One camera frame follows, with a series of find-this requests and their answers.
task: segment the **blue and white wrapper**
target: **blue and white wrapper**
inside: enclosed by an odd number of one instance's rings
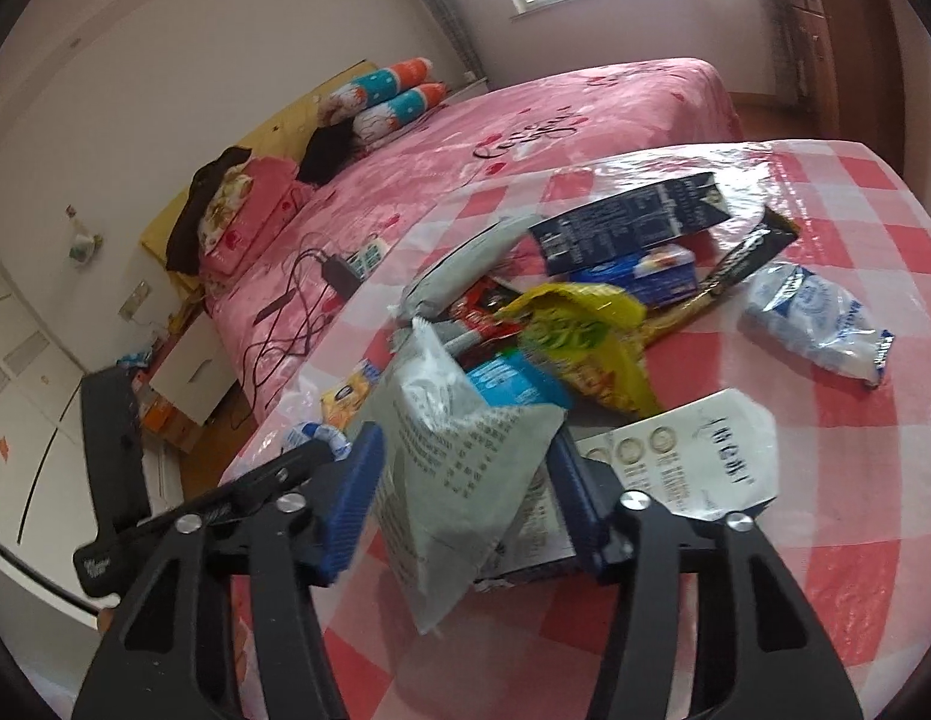
[[[318,422],[303,422],[295,427],[289,428],[282,437],[281,452],[288,452],[297,446],[303,445],[310,440],[319,439],[326,442],[332,450],[332,456],[336,461],[344,460],[352,451],[352,444],[349,439],[338,431],[332,425],[320,425]]]
[[[755,274],[746,316],[789,351],[869,386],[878,386],[895,336],[838,284],[791,263]]]

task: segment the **brown dresser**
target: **brown dresser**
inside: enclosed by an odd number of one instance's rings
[[[865,143],[899,175],[905,93],[889,0],[787,0],[800,104],[819,136]]]

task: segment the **silver bolt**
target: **silver bolt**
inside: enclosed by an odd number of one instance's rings
[[[179,533],[195,533],[203,527],[203,519],[198,514],[182,514],[182,517],[176,519],[176,531]]]
[[[629,490],[622,493],[619,503],[632,512],[643,512],[651,506],[651,498],[641,490]]]
[[[737,533],[747,533],[755,527],[755,520],[752,517],[749,517],[749,514],[742,514],[742,512],[732,512],[728,517],[726,517],[726,525],[729,528],[732,528],[733,531]]]
[[[305,509],[305,498],[299,493],[286,493],[275,499],[275,507],[283,514],[291,514]]]

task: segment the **table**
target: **table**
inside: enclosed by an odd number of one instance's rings
[[[884,383],[865,391],[743,335],[744,290],[738,290],[648,354],[651,381],[667,408],[736,386],[776,415],[780,493],[759,522],[822,618],[873,717],[931,642],[931,220],[865,146],[672,146],[454,191],[347,303],[299,377],[321,391],[363,357],[384,364],[389,306],[403,286],[501,215],[554,215],[697,170],[715,170],[734,215],[699,237],[699,264],[739,241],[768,203],[803,228],[784,258],[851,290],[896,333]],[[534,247],[520,245],[505,274],[524,285],[541,280]],[[241,456],[227,477],[247,468]],[[592,693],[614,589],[574,576],[472,593],[437,632],[420,637],[370,525],[347,575],[315,599],[353,720],[575,720],[584,717]],[[243,698],[248,714],[261,717],[241,587],[235,608]],[[691,617],[680,627],[675,717],[684,716],[687,701]]]

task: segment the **drawer handle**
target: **drawer handle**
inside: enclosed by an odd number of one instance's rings
[[[199,378],[199,374],[202,373],[203,370],[205,370],[205,367],[206,367],[207,365],[210,365],[211,362],[212,362],[212,359],[211,359],[211,358],[209,358],[208,360],[203,360],[203,362],[200,362],[200,363],[199,363],[199,367],[196,368],[196,372],[193,373],[193,374],[189,377],[189,384],[195,384],[196,380]]]

